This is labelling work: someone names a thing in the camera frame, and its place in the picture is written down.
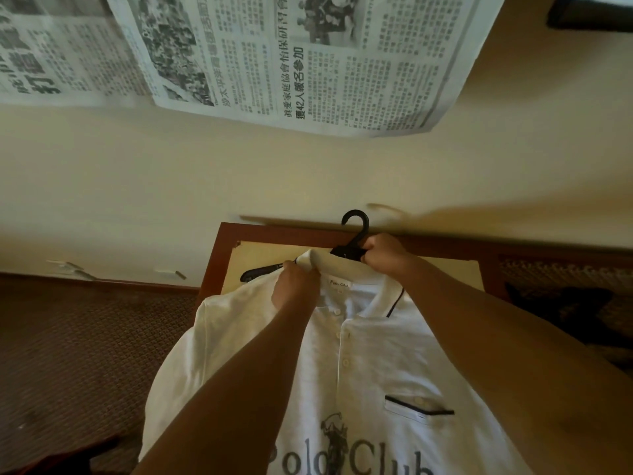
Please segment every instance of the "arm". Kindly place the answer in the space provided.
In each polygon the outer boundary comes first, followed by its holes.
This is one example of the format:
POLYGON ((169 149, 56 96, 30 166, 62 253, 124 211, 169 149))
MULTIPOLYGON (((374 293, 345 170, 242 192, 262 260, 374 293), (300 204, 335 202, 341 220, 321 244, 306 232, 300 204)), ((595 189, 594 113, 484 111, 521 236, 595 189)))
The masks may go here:
POLYGON ((396 279, 537 474, 633 467, 633 381, 544 320, 370 237, 363 261, 396 279))
POLYGON ((134 475, 266 473, 319 280, 316 270, 284 263, 275 318, 189 400, 134 475))

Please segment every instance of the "black hanger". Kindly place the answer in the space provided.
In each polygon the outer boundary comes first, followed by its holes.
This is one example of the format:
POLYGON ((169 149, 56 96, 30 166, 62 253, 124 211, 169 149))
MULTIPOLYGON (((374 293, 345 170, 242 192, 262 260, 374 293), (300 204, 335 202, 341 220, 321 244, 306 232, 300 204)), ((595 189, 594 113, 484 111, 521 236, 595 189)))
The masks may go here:
MULTIPOLYGON (((347 258, 348 260, 355 260, 357 262, 360 262, 361 257, 367 251, 360 248, 359 243, 369 232, 369 217, 364 211, 350 210, 345 215, 343 215, 341 224, 345 225, 352 216, 359 216, 363 220, 362 230, 360 230, 360 233, 352 238, 347 245, 338 245, 337 247, 334 247, 330 253, 336 256, 340 256, 341 258, 347 258)), ((262 275, 267 275, 275 270, 279 270, 283 265, 283 263, 276 263, 274 265, 268 265, 267 267, 247 270, 242 273, 242 276, 239 278, 239 280, 243 283, 250 282, 257 277, 261 277, 262 275)))

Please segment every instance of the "beige wall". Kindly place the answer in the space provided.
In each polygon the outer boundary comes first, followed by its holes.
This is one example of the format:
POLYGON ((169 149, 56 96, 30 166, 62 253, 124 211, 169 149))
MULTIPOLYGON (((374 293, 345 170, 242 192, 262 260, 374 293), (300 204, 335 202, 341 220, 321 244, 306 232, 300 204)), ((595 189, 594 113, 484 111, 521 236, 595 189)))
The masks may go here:
POLYGON ((220 222, 633 248, 633 35, 548 31, 508 0, 426 135, 348 140, 158 108, 0 108, 0 270, 199 284, 220 222))

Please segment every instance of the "patterned floor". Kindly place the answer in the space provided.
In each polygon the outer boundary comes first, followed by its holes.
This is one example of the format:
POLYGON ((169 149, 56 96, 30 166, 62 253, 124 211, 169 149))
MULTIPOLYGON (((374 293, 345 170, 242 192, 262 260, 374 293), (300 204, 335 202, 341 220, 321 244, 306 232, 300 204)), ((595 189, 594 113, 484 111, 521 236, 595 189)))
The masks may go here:
POLYGON ((0 472, 127 434, 93 467, 129 473, 147 392, 195 298, 0 275, 0 472))

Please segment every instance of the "newspaper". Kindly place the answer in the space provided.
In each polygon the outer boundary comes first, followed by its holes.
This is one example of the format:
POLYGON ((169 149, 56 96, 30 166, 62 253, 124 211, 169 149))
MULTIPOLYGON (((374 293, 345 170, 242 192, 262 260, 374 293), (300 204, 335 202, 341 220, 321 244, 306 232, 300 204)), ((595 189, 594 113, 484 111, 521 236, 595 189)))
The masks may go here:
POLYGON ((164 108, 318 134, 429 131, 503 0, 108 0, 164 108))
POLYGON ((149 96, 106 0, 0 0, 0 102, 136 106, 149 96))

